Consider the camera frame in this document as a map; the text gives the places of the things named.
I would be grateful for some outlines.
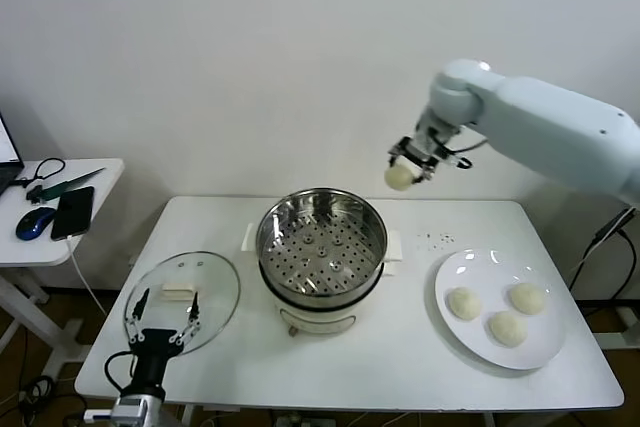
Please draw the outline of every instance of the floor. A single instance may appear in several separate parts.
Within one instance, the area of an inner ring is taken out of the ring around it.
[[[101,297],[105,307],[110,308],[113,298]],[[98,335],[102,324],[102,315],[97,310],[91,299],[84,294],[62,295],[54,294],[51,300],[42,310],[47,313],[59,325],[64,325],[67,319],[75,313],[85,312],[85,323],[80,332],[79,341],[81,343],[91,343]],[[10,317],[0,310],[0,332],[11,322]],[[594,332],[616,331],[622,328],[622,324],[613,312],[601,311],[589,318],[589,323]],[[24,329],[20,328],[7,348],[0,354],[0,372],[2,373],[2,383],[0,384],[0,415],[6,410],[16,405],[16,398],[3,401],[17,390],[20,376],[20,366],[24,350],[25,335]],[[33,334],[27,336],[27,355],[24,366],[23,378],[25,381],[39,375],[49,354],[49,348]],[[624,389],[626,401],[624,405],[615,410],[578,412],[575,416],[564,416],[552,424],[552,427],[587,427],[615,426],[615,427],[636,427],[640,425],[640,352],[639,351],[616,351],[607,352],[606,357],[615,372],[622,388]],[[68,365],[63,370],[60,378],[63,379],[58,386],[57,393],[72,393],[73,377],[79,370],[79,365]],[[105,408],[111,405],[110,401],[88,399],[91,408]],[[65,415],[76,412],[82,407],[79,400],[75,398],[61,398],[54,400],[47,408],[40,413],[33,425],[35,426],[60,426]],[[179,414],[181,406],[169,406],[169,410]],[[291,412],[270,412],[267,410],[246,409],[237,413],[217,413],[205,412],[197,409],[192,425],[200,427],[203,421],[219,415],[214,422],[207,422],[208,427],[239,427],[256,426],[269,427],[273,424],[272,419],[279,415],[291,414]],[[361,416],[358,412],[314,412],[314,417],[324,417],[335,419],[338,427],[346,427],[351,421]],[[398,414],[368,414],[355,423],[355,427],[380,427]],[[512,414],[500,414],[497,416],[498,427],[505,426]],[[21,425],[20,414],[17,411],[0,419],[0,427],[18,427]],[[411,413],[398,419],[393,423],[394,427],[481,427],[483,426],[480,414],[417,414]]]

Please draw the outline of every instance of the glass lid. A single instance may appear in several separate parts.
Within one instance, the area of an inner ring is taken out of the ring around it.
[[[212,252],[187,252],[170,257],[136,284],[124,310],[125,332],[136,304],[149,289],[137,323],[143,329],[171,329],[181,333],[189,324],[196,298],[199,329],[186,342],[186,354],[202,347],[227,325],[240,300],[240,278],[231,262]]]

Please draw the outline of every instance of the stainless steel pot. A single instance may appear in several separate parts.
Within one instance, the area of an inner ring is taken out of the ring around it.
[[[387,230],[360,197],[316,188],[291,194],[257,230],[260,272],[282,301],[311,312],[346,308],[382,276]]]

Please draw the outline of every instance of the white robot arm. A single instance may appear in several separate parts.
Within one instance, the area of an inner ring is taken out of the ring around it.
[[[446,143],[468,127],[501,154],[585,192],[640,202],[640,128],[612,105],[528,77],[504,77],[484,62],[457,60],[434,79],[413,138],[389,151],[390,187],[431,179],[440,162],[470,168]],[[420,171],[414,174],[399,157]]]

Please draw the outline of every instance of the laptop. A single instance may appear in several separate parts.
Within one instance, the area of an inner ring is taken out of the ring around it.
[[[16,144],[4,123],[2,114],[0,114],[0,195],[18,177],[24,169],[24,164],[16,149]]]

